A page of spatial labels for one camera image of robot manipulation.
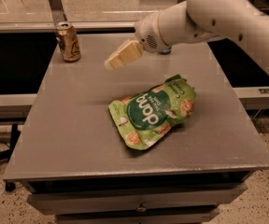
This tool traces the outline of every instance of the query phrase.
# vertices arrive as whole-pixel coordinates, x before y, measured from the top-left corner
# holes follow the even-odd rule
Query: floor
[[[269,149],[269,115],[254,120],[262,140]],[[10,126],[0,126],[0,140],[8,141]],[[0,144],[0,150],[7,148]],[[16,183],[12,192],[5,191],[2,180],[7,164],[0,163],[0,224],[53,224],[53,216],[43,216],[26,202],[29,192]],[[248,190],[230,204],[219,207],[220,214],[210,224],[266,224],[269,223],[269,170],[258,171],[247,180]]]

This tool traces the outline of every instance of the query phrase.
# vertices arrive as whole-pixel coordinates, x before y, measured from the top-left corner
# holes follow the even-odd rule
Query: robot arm
[[[151,14],[134,28],[148,52],[227,37],[269,75],[269,16],[248,0],[187,0]]]

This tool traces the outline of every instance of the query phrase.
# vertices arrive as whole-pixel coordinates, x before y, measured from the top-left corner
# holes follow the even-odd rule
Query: drawer knob
[[[138,213],[144,213],[146,211],[147,211],[147,208],[142,203],[140,203],[140,205],[136,208],[136,212]]]

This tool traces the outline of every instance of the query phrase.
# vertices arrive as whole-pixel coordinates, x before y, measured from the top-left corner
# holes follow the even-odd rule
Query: chip bag
[[[144,150],[191,115],[195,96],[186,79],[176,75],[149,91],[114,100],[108,107],[125,144]]]

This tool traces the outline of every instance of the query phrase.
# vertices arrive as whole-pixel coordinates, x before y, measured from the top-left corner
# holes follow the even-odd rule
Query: desk
[[[57,48],[4,174],[59,223],[192,223],[245,189],[269,153],[206,43],[177,45],[115,71],[104,60],[133,34],[80,35],[82,58]],[[195,112],[147,151],[124,145],[107,106],[180,74]]]

